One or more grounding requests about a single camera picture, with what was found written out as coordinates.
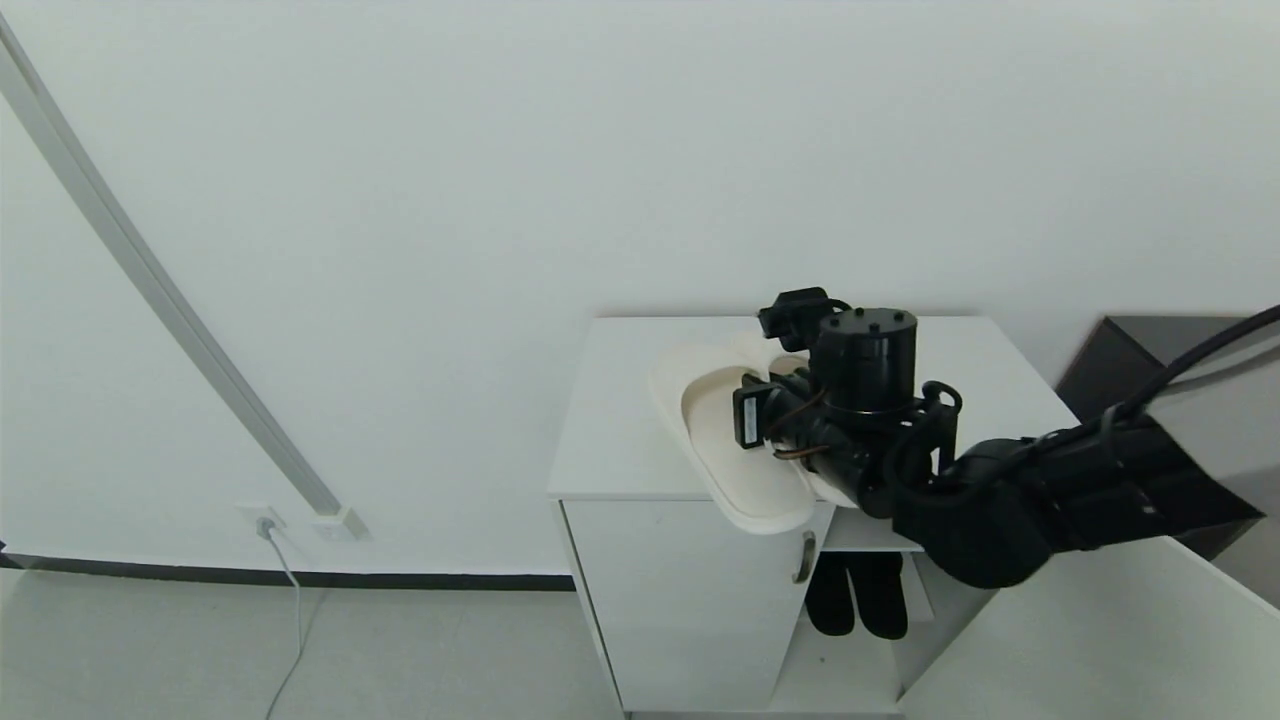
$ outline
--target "white wall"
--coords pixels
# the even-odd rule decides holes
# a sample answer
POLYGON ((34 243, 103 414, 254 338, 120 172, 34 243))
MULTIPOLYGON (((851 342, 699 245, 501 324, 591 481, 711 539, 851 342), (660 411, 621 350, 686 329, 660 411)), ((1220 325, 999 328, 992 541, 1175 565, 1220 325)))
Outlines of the white wall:
MULTIPOLYGON (((1056 379, 1102 313, 1275 301, 1274 5, 0 9, 370 525, 355 548, 296 533, 314 568, 563 571, 541 489, 593 315, 826 284, 991 314, 1056 379)), ((270 566, 229 507, 302 523, 301 501, 4 133, 3 537, 270 566)))

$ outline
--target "floor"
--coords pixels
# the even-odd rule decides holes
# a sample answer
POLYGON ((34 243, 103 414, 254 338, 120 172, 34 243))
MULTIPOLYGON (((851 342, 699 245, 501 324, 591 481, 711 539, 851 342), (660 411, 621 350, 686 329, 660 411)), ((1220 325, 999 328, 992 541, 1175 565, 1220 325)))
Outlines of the floor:
MULTIPOLYGON (((305 591, 276 720, 618 717, 572 593, 305 591)), ((0 717, 257 719, 292 588, 0 570, 0 717)))

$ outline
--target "black baseboard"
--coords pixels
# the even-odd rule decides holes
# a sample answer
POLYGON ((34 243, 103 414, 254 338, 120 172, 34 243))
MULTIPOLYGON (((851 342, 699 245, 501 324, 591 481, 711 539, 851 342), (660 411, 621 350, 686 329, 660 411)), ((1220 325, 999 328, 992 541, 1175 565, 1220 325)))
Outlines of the black baseboard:
MULTIPOLYGON (((280 570, 137 565, 133 562, 101 562, 97 560, 5 555, 3 552, 0 552, 0 568, 143 580, 180 580, 187 583, 224 583, 233 585, 289 584, 288 578, 280 570)), ((294 573, 294 577, 302 587, 307 588, 573 592, 573 578, 570 575, 410 575, 394 573, 361 575, 355 573, 294 573)))

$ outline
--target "cabinet handle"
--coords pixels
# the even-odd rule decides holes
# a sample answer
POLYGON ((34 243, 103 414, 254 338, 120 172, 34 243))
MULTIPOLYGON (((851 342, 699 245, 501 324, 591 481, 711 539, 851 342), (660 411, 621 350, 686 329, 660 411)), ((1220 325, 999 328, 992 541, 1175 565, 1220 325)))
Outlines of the cabinet handle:
POLYGON ((818 550, 818 538, 813 530, 804 532, 804 551, 800 553, 800 569, 791 575, 791 582, 803 585, 813 574, 813 555, 818 550))

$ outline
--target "black slipper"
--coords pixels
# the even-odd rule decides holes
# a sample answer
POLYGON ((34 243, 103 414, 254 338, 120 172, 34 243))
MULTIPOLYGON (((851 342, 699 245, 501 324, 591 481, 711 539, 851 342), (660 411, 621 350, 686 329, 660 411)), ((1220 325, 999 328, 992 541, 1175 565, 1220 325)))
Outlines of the black slipper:
POLYGON ((824 635, 847 635, 854 632, 854 597, 849 592, 849 575, 841 557, 845 553, 822 552, 809 579, 804 605, 809 620, 824 635))
POLYGON ((902 555, 897 552, 842 553, 858 598, 858 614, 867 630, 888 641, 906 635, 906 600, 902 597, 902 555))

